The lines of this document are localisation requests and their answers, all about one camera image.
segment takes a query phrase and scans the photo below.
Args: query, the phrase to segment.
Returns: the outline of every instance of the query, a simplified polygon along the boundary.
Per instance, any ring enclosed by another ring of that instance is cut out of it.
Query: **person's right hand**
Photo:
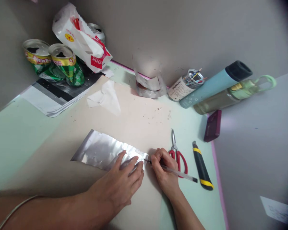
[[[122,170],[120,165],[126,151],[118,155],[115,165],[91,188],[78,195],[78,210],[82,210],[90,219],[90,229],[99,229],[111,221],[125,206],[131,204],[131,198],[142,184],[144,177],[143,161],[131,173],[138,157],[134,157]]]
[[[175,170],[178,170],[178,164],[164,148],[157,149],[156,153],[151,156],[151,164],[156,173],[159,185],[165,195],[171,200],[181,192],[178,185],[178,176],[163,170],[160,165],[161,159],[166,166]]]

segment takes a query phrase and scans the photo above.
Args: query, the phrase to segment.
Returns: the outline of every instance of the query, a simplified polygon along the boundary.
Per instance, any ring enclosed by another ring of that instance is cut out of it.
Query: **bracelet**
[[[27,203],[28,201],[30,200],[33,200],[37,197],[40,197],[40,195],[35,195],[35,196],[32,196],[28,199],[26,199],[25,201],[21,202],[20,204],[18,204],[7,216],[6,218],[4,219],[4,221],[2,221],[2,223],[0,224],[0,230],[3,228],[3,226],[6,224],[6,222],[9,220],[9,218],[11,217],[11,215],[17,210],[19,209],[22,205],[24,205],[25,203]]]

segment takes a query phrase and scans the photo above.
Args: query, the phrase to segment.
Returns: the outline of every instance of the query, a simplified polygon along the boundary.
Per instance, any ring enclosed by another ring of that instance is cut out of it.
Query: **tissue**
[[[121,114],[121,107],[114,89],[114,81],[109,80],[104,83],[101,90],[88,96],[86,100],[89,108],[100,105],[116,116]]]

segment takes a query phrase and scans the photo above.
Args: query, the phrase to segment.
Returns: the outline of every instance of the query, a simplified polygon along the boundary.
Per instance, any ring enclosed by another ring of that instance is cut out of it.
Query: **light green desk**
[[[108,68],[114,72],[111,80],[135,88],[135,76],[132,71],[112,62],[108,64]],[[188,163],[188,173],[198,178],[192,151],[192,142],[196,140],[215,187],[213,191],[207,191],[200,184],[179,179],[181,190],[207,230],[226,229],[221,206],[223,198],[219,195],[212,145],[203,142],[207,117],[197,114],[193,108],[180,107],[179,103],[169,100],[167,96],[158,100],[172,108],[171,127],[175,130],[177,146]],[[66,112],[63,112],[55,118],[49,118],[21,97],[14,99],[0,112],[0,190],[56,129],[65,114]],[[174,229],[171,212],[167,198],[163,197],[160,229]]]

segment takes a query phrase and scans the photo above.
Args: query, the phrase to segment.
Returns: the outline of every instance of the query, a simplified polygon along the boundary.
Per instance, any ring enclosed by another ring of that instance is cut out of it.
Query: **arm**
[[[119,170],[126,151],[114,167],[81,194],[64,198],[36,198],[15,211],[3,226],[9,229],[100,229],[110,222],[142,184],[143,162],[133,170],[138,157]],[[0,197],[0,223],[9,212],[28,197]]]
[[[160,166],[161,159],[166,166],[172,169],[178,170],[178,165],[164,148],[157,149],[156,153],[151,156],[152,166],[156,173],[159,185],[173,206],[177,229],[204,229],[203,225],[192,210],[189,202],[179,188],[178,176],[164,171]]]

